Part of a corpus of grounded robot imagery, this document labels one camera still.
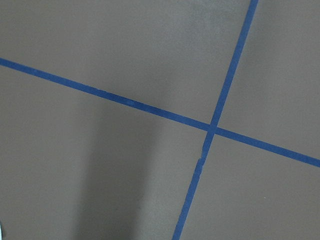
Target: floor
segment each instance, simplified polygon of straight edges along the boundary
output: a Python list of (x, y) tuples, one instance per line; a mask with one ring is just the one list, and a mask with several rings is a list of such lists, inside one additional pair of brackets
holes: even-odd
[(317, 240), (319, 10), (0, 2), (5, 240)]

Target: blue line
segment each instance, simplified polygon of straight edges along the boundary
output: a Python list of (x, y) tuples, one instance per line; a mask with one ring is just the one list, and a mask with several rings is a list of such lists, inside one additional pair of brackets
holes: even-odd
[(254, 146), (254, 147), (257, 147), (257, 148), (260, 148), (263, 150), (267, 150), (269, 152), (279, 154), (279, 155), (285, 156), (287, 158), (298, 160), (300, 162), (310, 164), (310, 165), (313, 165), (313, 166), (320, 168), (320, 160), (319, 159), (316, 159), (316, 158), (313, 158), (313, 157), (310, 157), (307, 155), (303, 155), (301, 153), (291, 151), (291, 150), (285, 149), (280, 146), (272, 145), (270, 143), (254, 139), (252, 137), (244, 136), (244, 135), (241, 135), (241, 134), (229, 131), (229, 130), (225, 130), (225, 129), (222, 129), (219, 127), (217, 128), (215, 133), (217, 135), (222, 136), (222, 137), (232, 139), (232, 140), (244, 143), (244, 144), (248, 144), (250, 146)]
[(206, 133), (205, 136), (205, 140), (202, 146), (202, 152), (201, 152), (201, 157), (199, 158), (196, 166), (195, 166), (195, 170), (192, 176), (192, 180), (191, 183), (189, 185), (185, 200), (184, 200), (184, 204), (182, 206), (181, 209), (181, 213), (178, 219), (178, 222), (175, 226), (175, 230), (172, 236), (172, 240), (179, 240), (182, 230), (184, 228), (191, 204), (192, 204), (192, 200), (195, 196), (195, 192), (200, 180), (200, 175), (202, 173), (202, 169), (203, 166), (206, 162), (207, 156), (208, 156), (208, 152), (211, 146), (211, 143), (213, 141), (214, 135), (216, 133), (217, 130), (217, 126), (218, 126), (218, 122), (221, 116), (221, 113), (223, 111), (224, 105), (226, 103), (226, 99), (231, 87), (231, 83), (232, 80), (234, 78), (238, 63), (239, 63), (239, 59), (242, 53), (242, 50), (244, 48), (245, 42), (246, 42), (246, 38), (248, 36), (248, 32), (250, 29), (250, 25), (251, 22), (253, 20), (254, 14), (255, 14), (255, 10), (258, 4), (258, 0), (251, 0), (250, 5), (248, 7), (248, 11), (246, 13), (245, 19), (244, 19), (244, 23), (229, 65), (229, 69), (228, 72), (226, 74), (225, 80), (224, 80), (224, 84), (218, 99), (218, 102), (216, 104), (213, 116), (212, 116), (212, 120), (209, 126), (209, 129)]
[(10, 68), (10, 69), (14, 69), (14, 70), (23, 72), (23, 73), (26, 73), (26, 74), (30, 74), (30, 75), (42, 78), (45, 80), (49, 80), (49, 81), (57, 83), (57, 84), (61, 84), (66, 87), (76, 89), (76, 90), (82, 91), (87, 94), (92, 94), (92, 95), (95, 95), (95, 96), (98, 96), (98, 97), (101, 97), (104, 99), (111, 100), (111, 101), (119, 103), (119, 104), (123, 104), (123, 105), (129, 106), (129, 107), (135, 108), (135, 109), (142, 110), (147, 113), (151, 113), (151, 114), (154, 114), (154, 115), (166, 118), (166, 119), (170, 119), (170, 120), (176, 121), (178, 123), (182, 123), (182, 124), (185, 124), (185, 125), (188, 125), (188, 126), (200, 129), (200, 130), (207, 131), (209, 128), (209, 124), (207, 124), (207, 123), (197, 121), (192, 118), (182, 116), (182, 115), (170, 112), (170, 111), (162, 110), (160, 108), (150, 106), (150, 105), (144, 104), (139, 101), (135, 101), (135, 100), (123, 97), (123, 96), (119, 96), (119, 95), (116, 95), (116, 94), (113, 94), (111, 92), (107, 92), (104, 90), (100, 90), (98, 88), (94, 88), (92, 86), (88, 86), (88, 85), (85, 85), (85, 84), (82, 84), (82, 83), (79, 83), (76, 81), (72, 81), (72, 80), (57, 76), (57, 75), (53, 75), (53, 74), (47, 73), (45, 71), (37, 70), (32, 67), (25, 66), (25, 65), (13, 62), (13, 61), (9, 61), (9, 60), (0, 58), (0, 65), (7, 67), (7, 68)]

